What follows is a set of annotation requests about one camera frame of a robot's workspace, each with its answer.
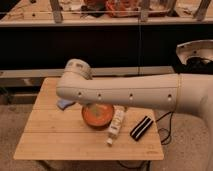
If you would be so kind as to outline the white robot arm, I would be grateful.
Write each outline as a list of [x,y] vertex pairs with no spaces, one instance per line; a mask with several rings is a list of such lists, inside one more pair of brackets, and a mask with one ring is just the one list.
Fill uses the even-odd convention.
[[80,103],[108,103],[170,110],[213,124],[213,75],[164,74],[92,79],[90,66],[68,61],[56,86],[60,98]]

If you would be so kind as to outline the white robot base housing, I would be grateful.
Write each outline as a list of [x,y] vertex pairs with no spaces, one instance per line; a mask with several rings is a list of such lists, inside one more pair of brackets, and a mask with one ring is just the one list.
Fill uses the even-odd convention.
[[213,61],[213,40],[194,40],[178,44],[176,46],[176,55],[184,65],[193,57]]

